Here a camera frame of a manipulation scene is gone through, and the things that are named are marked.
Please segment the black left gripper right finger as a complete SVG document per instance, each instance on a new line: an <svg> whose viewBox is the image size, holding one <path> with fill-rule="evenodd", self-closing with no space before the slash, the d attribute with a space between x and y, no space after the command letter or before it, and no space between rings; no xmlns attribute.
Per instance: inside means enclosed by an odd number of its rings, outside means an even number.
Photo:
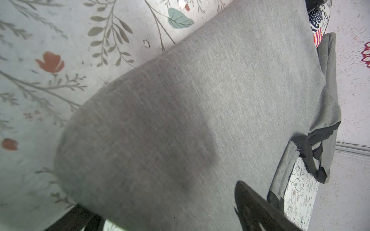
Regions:
<svg viewBox="0 0 370 231"><path fill-rule="evenodd" d="M234 189L234 208L244 231L299 231L295 224L243 181Z"/></svg>

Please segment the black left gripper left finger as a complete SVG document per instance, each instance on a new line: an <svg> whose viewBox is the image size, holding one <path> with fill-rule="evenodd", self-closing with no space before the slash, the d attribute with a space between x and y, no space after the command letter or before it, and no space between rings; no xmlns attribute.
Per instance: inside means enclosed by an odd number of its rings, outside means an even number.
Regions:
<svg viewBox="0 0 370 231"><path fill-rule="evenodd" d="M76 205L45 231L102 231L105 222L103 217Z"/></svg>

